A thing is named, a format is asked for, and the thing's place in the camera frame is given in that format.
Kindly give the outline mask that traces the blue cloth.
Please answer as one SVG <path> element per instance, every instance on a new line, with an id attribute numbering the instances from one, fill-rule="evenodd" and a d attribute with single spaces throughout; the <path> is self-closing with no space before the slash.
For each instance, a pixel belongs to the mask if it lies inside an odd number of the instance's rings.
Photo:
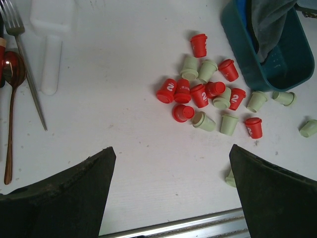
<path id="1" fill-rule="evenodd" d="M 249 36 L 249 38 L 252 42 L 253 48 L 255 50 L 256 44 L 254 42 L 254 39 L 253 39 L 252 34 L 251 34 L 249 27 L 248 27 L 248 14 L 247 14 L 248 1 L 247 0 L 237 0 L 236 4 L 237 4 L 237 9 L 238 9 L 239 14 L 241 16 L 244 28 L 246 29 L 247 35 Z"/>

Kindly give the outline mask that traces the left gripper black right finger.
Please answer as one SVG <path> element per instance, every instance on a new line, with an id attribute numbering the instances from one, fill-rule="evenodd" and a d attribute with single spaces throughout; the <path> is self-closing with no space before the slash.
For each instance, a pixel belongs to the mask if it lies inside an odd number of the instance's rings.
<path id="1" fill-rule="evenodd" d="M 229 153 L 238 195 L 253 238 L 315 238 L 317 182 L 234 144 Z"/>

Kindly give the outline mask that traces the teal plastic storage basket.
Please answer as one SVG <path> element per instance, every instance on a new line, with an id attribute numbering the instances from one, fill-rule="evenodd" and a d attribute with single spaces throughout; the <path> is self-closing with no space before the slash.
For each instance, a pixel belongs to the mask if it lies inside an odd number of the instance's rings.
<path id="1" fill-rule="evenodd" d="M 220 17 L 246 84 L 254 91 L 288 91 L 309 80 L 315 60 L 295 8 L 291 8 L 278 44 L 261 63 L 247 28 L 231 0 Z"/>

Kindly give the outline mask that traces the red capsule top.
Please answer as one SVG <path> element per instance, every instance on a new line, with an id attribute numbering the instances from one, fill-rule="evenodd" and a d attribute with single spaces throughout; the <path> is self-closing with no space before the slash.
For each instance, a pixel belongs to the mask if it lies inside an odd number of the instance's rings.
<path id="1" fill-rule="evenodd" d="M 198 34 L 191 38 L 194 57 L 203 58 L 207 55 L 207 38 L 206 34 Z"/>

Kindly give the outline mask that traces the grey cloth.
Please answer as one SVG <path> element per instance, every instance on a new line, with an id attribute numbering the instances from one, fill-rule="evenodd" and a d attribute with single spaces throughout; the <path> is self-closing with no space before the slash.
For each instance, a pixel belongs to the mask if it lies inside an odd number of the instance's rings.
<path id="1" fill-rule="evenodd" d="M 260 63 L 277 45 L 288 11 L 295 0 L 248 0 L 246 1 L 247 26 Z"/>

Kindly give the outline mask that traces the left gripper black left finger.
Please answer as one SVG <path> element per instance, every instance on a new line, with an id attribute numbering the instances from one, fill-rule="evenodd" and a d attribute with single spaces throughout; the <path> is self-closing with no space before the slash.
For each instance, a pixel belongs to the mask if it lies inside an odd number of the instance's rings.
<path id="1" fill-rule="evenodd" d="M 116 154 L 103 149 L 49 178 L 0 196 L 2 238 L 97 238 Z"/>

